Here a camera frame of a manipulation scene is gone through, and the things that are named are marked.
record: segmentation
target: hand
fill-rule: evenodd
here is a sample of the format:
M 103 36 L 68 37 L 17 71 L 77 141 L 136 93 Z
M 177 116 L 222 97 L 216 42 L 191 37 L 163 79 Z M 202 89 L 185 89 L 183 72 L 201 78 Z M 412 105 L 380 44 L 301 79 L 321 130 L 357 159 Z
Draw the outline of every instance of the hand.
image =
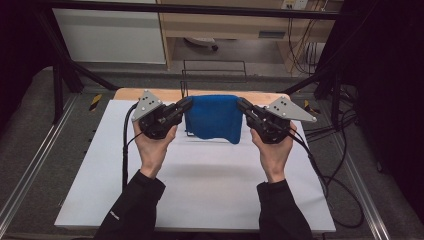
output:
M 297 130 L 293 122 L 290 122 L 291 134 Z M 284 168 L 293 147 L 293 139 L 289 136 L 278 144 L 265 144 L 255 129 L 250 129 L 252 142 L 258 147 L 262 168 L 269 183 L 275 183 L 286 179 Z
M 166 137 L 160 140 L 151 139 L 146 135 L 141 134 L 141 129 L 138 125 L 138 121 L 133 123 L 133 127 L 134 136 L 140 134 L 134 139 L 141 157 L 140 172 L 146 177 L 155 179 L 156 175 L 162 167 L 163 161 L 165 160 L 168 145 L 175 138 L 177 126 L 173 126 L 171 129 L 169 129 Z

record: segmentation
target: white cabinet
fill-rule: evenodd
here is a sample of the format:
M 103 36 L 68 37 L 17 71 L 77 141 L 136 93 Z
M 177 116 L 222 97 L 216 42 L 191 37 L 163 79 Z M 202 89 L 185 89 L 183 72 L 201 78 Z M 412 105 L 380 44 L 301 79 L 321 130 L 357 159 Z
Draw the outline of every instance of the white cabinet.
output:
M 157 13 L 54 9 L 54 14 L 75 61 L 165 64 Z

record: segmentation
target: blue cloth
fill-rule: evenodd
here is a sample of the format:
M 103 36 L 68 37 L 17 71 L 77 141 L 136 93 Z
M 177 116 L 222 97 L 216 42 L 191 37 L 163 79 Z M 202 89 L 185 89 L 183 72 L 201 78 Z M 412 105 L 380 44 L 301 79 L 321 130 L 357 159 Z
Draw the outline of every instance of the blue cloth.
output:
M 201 139 L 224 138 L 240 142 L 242 112 L 234 95 L 190 96 L 193 106 L 184 113 L 186 131 Z

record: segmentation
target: black clamp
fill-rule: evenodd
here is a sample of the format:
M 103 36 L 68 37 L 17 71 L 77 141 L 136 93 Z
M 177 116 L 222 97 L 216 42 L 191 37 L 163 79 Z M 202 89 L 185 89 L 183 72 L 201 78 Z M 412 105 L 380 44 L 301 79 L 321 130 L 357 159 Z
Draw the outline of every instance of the black clamp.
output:
M 267 144 L 276 144 L 287 137 L 290 120 L 316 122 L 317 119 L 282 96 L 268 106 L 253 105 L 240 97 L 237 108 L 246 116 L 247 126 L 256 130 Z
M 150 91 L 144 90 L 131 120 L 138 121 L 141 131 L 147 137 L 163 139 L 172 126 L 181 123 L 183 113 L 192 105 L 191 98 L 183 98 L 167 106 Z

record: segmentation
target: black jacket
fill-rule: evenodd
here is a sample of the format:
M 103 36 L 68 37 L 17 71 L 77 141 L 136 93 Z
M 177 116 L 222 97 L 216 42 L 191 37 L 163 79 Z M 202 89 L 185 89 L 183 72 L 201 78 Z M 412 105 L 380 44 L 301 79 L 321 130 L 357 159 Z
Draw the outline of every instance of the black jacket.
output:
M 97 230 L 94 239 L 152 239 L 156 205 L 165 190 L 158 179 L 137 171 Z M 263 240 L 312 239 L 311 229 L 297 207 L 287 181 L 257 186 L 261 202 Z

